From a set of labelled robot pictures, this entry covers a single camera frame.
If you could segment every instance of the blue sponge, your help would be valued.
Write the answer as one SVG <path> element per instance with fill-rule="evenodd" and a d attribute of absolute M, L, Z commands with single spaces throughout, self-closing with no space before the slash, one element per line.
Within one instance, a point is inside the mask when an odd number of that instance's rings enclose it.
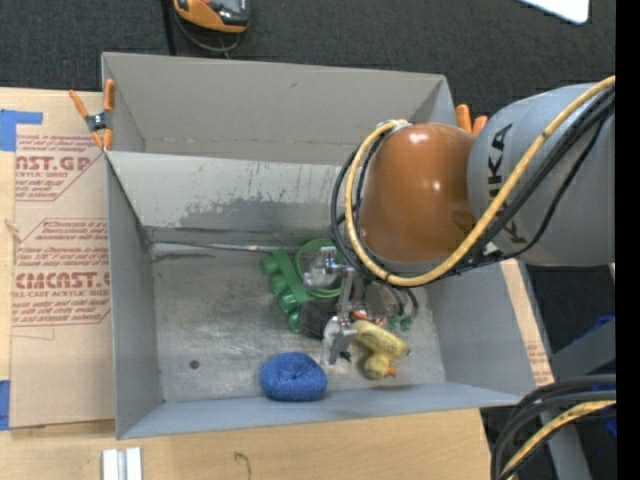
<path fill-rule="evenodd" d="M 327 389 L 327 375 L 311 356 L 287 352 L 269 359 L 260 371 L 266 395 L 280 402 L 310 402 Z"/>

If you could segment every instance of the black floor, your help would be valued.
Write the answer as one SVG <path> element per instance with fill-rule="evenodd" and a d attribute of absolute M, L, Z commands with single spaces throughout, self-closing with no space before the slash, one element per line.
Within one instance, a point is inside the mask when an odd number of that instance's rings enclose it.
<path fill-rule="evenodd" d="M 252 6 L 251 27 L 232 58 L 444 74 L 454 103 L 470 104 L 474 115 L 616 72 L 616 0 L 591 0 L 591 17 L 579 26 L 515 0 L 252 0 Z M 182 36 L 176 40 L 179 55 L 203 55 Z M 98 90 L 103 51 L 168 54 L 158 1 L 0 0 L 0 86 Z M 606 267 L 529 273 L 553 351 L 615 313 Z M 497 421 L 500 414 L 487 417 Z M 594 479 L 615 478 L 610 434 L 582 433 Z M 544 454 L 530 469 L 522 479 L 554 475 Z"/>

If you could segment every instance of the silver bracket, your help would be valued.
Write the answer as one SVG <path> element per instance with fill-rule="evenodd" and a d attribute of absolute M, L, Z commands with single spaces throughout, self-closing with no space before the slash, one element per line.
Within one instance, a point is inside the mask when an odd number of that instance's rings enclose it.
<path fill-rule="evenodd" d="M 102 480 L 142 480 L 142 448 L 102 452 Z"/>

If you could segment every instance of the gray metal bin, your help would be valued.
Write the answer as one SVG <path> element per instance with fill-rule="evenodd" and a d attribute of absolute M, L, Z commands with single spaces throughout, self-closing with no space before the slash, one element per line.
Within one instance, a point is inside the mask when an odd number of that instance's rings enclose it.
<path fill-rule="evenodd" d="M 534 387 L 498 266 L 419 290 L 412 353 L 375 382 L 326 367 L 321 400 L 267 399 L 260 367 L 319 353 L 259 261 L 326 236 L 340 166 L 386 119 L 455 124 L 443 76 L 104 54 L 120 438 L 508 405 Z"/>

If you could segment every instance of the bin floor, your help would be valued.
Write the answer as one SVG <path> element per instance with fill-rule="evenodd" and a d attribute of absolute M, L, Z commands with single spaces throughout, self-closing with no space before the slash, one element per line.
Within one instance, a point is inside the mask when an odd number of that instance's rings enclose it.
<path fill-rule="evenodd" d="M 208 250 L 156 255 L 153 262 L 157 345 L 167 401 L 259 396 L 262 365 L 282 352 L 322 360 L 322 341 L 289 330 L 268 279 L 259 268 L 264 253 Z M 420 312 L 399 333 L 411 349 L 395 362 L 397 376 L 368 379 L 361 364 L 370 352 L 357 343 L 351 361 L 323 365 L 328 391 L 445 382 L 438 336 L 425 294 Z"/>

